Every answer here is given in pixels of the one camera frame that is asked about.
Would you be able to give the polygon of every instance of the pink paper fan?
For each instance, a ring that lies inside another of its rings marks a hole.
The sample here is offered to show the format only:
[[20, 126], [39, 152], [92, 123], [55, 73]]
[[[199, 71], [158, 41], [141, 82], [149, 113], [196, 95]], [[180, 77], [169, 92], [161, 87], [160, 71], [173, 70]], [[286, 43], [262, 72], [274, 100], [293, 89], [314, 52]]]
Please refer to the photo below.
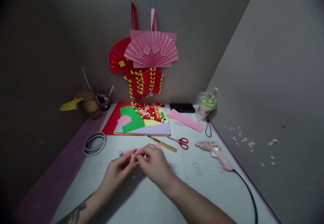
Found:
[[175, 43], [167, 33], [159, 31], [138, 34], [127, 46], [124, 56], [133, 61], [134, 68], [171, 67], [179, 60]]

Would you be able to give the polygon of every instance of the desk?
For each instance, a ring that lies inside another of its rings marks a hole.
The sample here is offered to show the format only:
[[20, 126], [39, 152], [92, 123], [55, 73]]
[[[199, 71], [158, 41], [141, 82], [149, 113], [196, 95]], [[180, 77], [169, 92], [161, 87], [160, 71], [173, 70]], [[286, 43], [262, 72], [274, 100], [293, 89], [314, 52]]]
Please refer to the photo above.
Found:
[[[116, 105], [112, 105], [100, 128], [103, 129]], [[178, 149], [163, 152], [175, 174], [196, 191], [224, 210], [237, 223], [254, 223], [254, 209], [249, 192], [233, 172], [221, 168], [209, 152], [195, 146], [199, 141], [217, 141], [222, 153], [249, 185], [258, 208], [259, 223], [276, 223], [266, 205], [248, 182], [235, 159], [215, 132], [211, 138], [205, 132], [170, 123], [173, 138], [186, 137], [189, 149], [184, 150], [166, 137], [157, 137]], [[130, 150], [153, 143], [141, 136], [107, 136], [107, 145], [101, 153], [88, 157], [62, 199], [51, 223], [56, 223], [79, 205], [100, 185], [109, 162], [118, 157], [118, 149]], [[176, 206], [137, 168], [124, 183], [112, 202], [105, 208], [99, 223], [186, 223]]]

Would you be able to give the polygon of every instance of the left hand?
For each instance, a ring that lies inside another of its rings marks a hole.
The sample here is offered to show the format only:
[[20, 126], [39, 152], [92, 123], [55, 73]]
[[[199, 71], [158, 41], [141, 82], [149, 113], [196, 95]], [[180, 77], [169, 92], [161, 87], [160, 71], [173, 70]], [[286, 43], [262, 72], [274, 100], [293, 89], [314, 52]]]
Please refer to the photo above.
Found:
[[133, 152], [136, 152], [136, 148], [131, 150], [126, 155], [123, 155], [115, 160], [112, 160], [106, 170], [104, 179], [102, 180], [99, 188], [96, 192], [99, 192], [99, 196], [104, 198], [105, 202], [108, 202], [115, 193], [119, 190], [127, 176], [137, 168], [138, 164], [135, 162], [129, 162]]

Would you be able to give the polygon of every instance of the black cable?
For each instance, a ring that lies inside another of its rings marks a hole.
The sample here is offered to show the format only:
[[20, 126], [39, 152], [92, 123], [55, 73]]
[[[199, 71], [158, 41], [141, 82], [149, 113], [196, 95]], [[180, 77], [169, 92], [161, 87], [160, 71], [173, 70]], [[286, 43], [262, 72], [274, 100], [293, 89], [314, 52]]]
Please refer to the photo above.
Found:
[[[207, 135], [207, 129], [208, 129], [208, 126], [209, 126], [209, 130], [210, 130], [210, 136]], [[206, 127], [206, 130], [205, 130], [205, 134], [207, 135], [207, 137], [211, 137], [212, 136], [212, 129], [210, 128], [210, 125], [209, 125], [209, 121], [207, 119], [207, 127]]]
[[252, 195], [252, 193], [251, 193], [251, 190], [250, 190], [250, 188], [248, 187], [248, 185], [246, 184], [246, 182], [244, 181], [244, 179], [241, 177], [241, 175], [237, 172], [237, 171], [235, 171], [235, 169], [233, 169], [233, 172], [235, 172], [237, 175], [239, 175], [239, 177], [243, 180], [243, 182], [245, 183], [245, 185], [246, 185], [246, 187], [247, 187], [247, 189], [249, 190], [249, 193], [250, 193], [250, 195], [251, 195], [251, 199], [252, 199], [252, 202], [253, 202], [253, 207], [254, 207], [254, 214], [255, 214], [255, 224], [258, 224], [258, 211], [257, 211], [257, 205], [255, 204], [255, 200], [254, 200], [254, 198], [253, 198], [253, 195]]

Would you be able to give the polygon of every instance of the pink glue gun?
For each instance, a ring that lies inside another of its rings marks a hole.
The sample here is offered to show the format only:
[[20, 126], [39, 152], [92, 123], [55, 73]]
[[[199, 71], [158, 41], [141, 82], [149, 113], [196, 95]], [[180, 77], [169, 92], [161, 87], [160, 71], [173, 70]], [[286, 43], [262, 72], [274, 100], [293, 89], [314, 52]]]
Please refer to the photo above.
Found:
[[220, 152], [221, 147], [216, 142], [200, 141], [196, 144], [196, 146], [202, 150], [210, 151], [212, 153], [212, 157], [214, 153], [225, 171], [233, 171], [233, 166]]

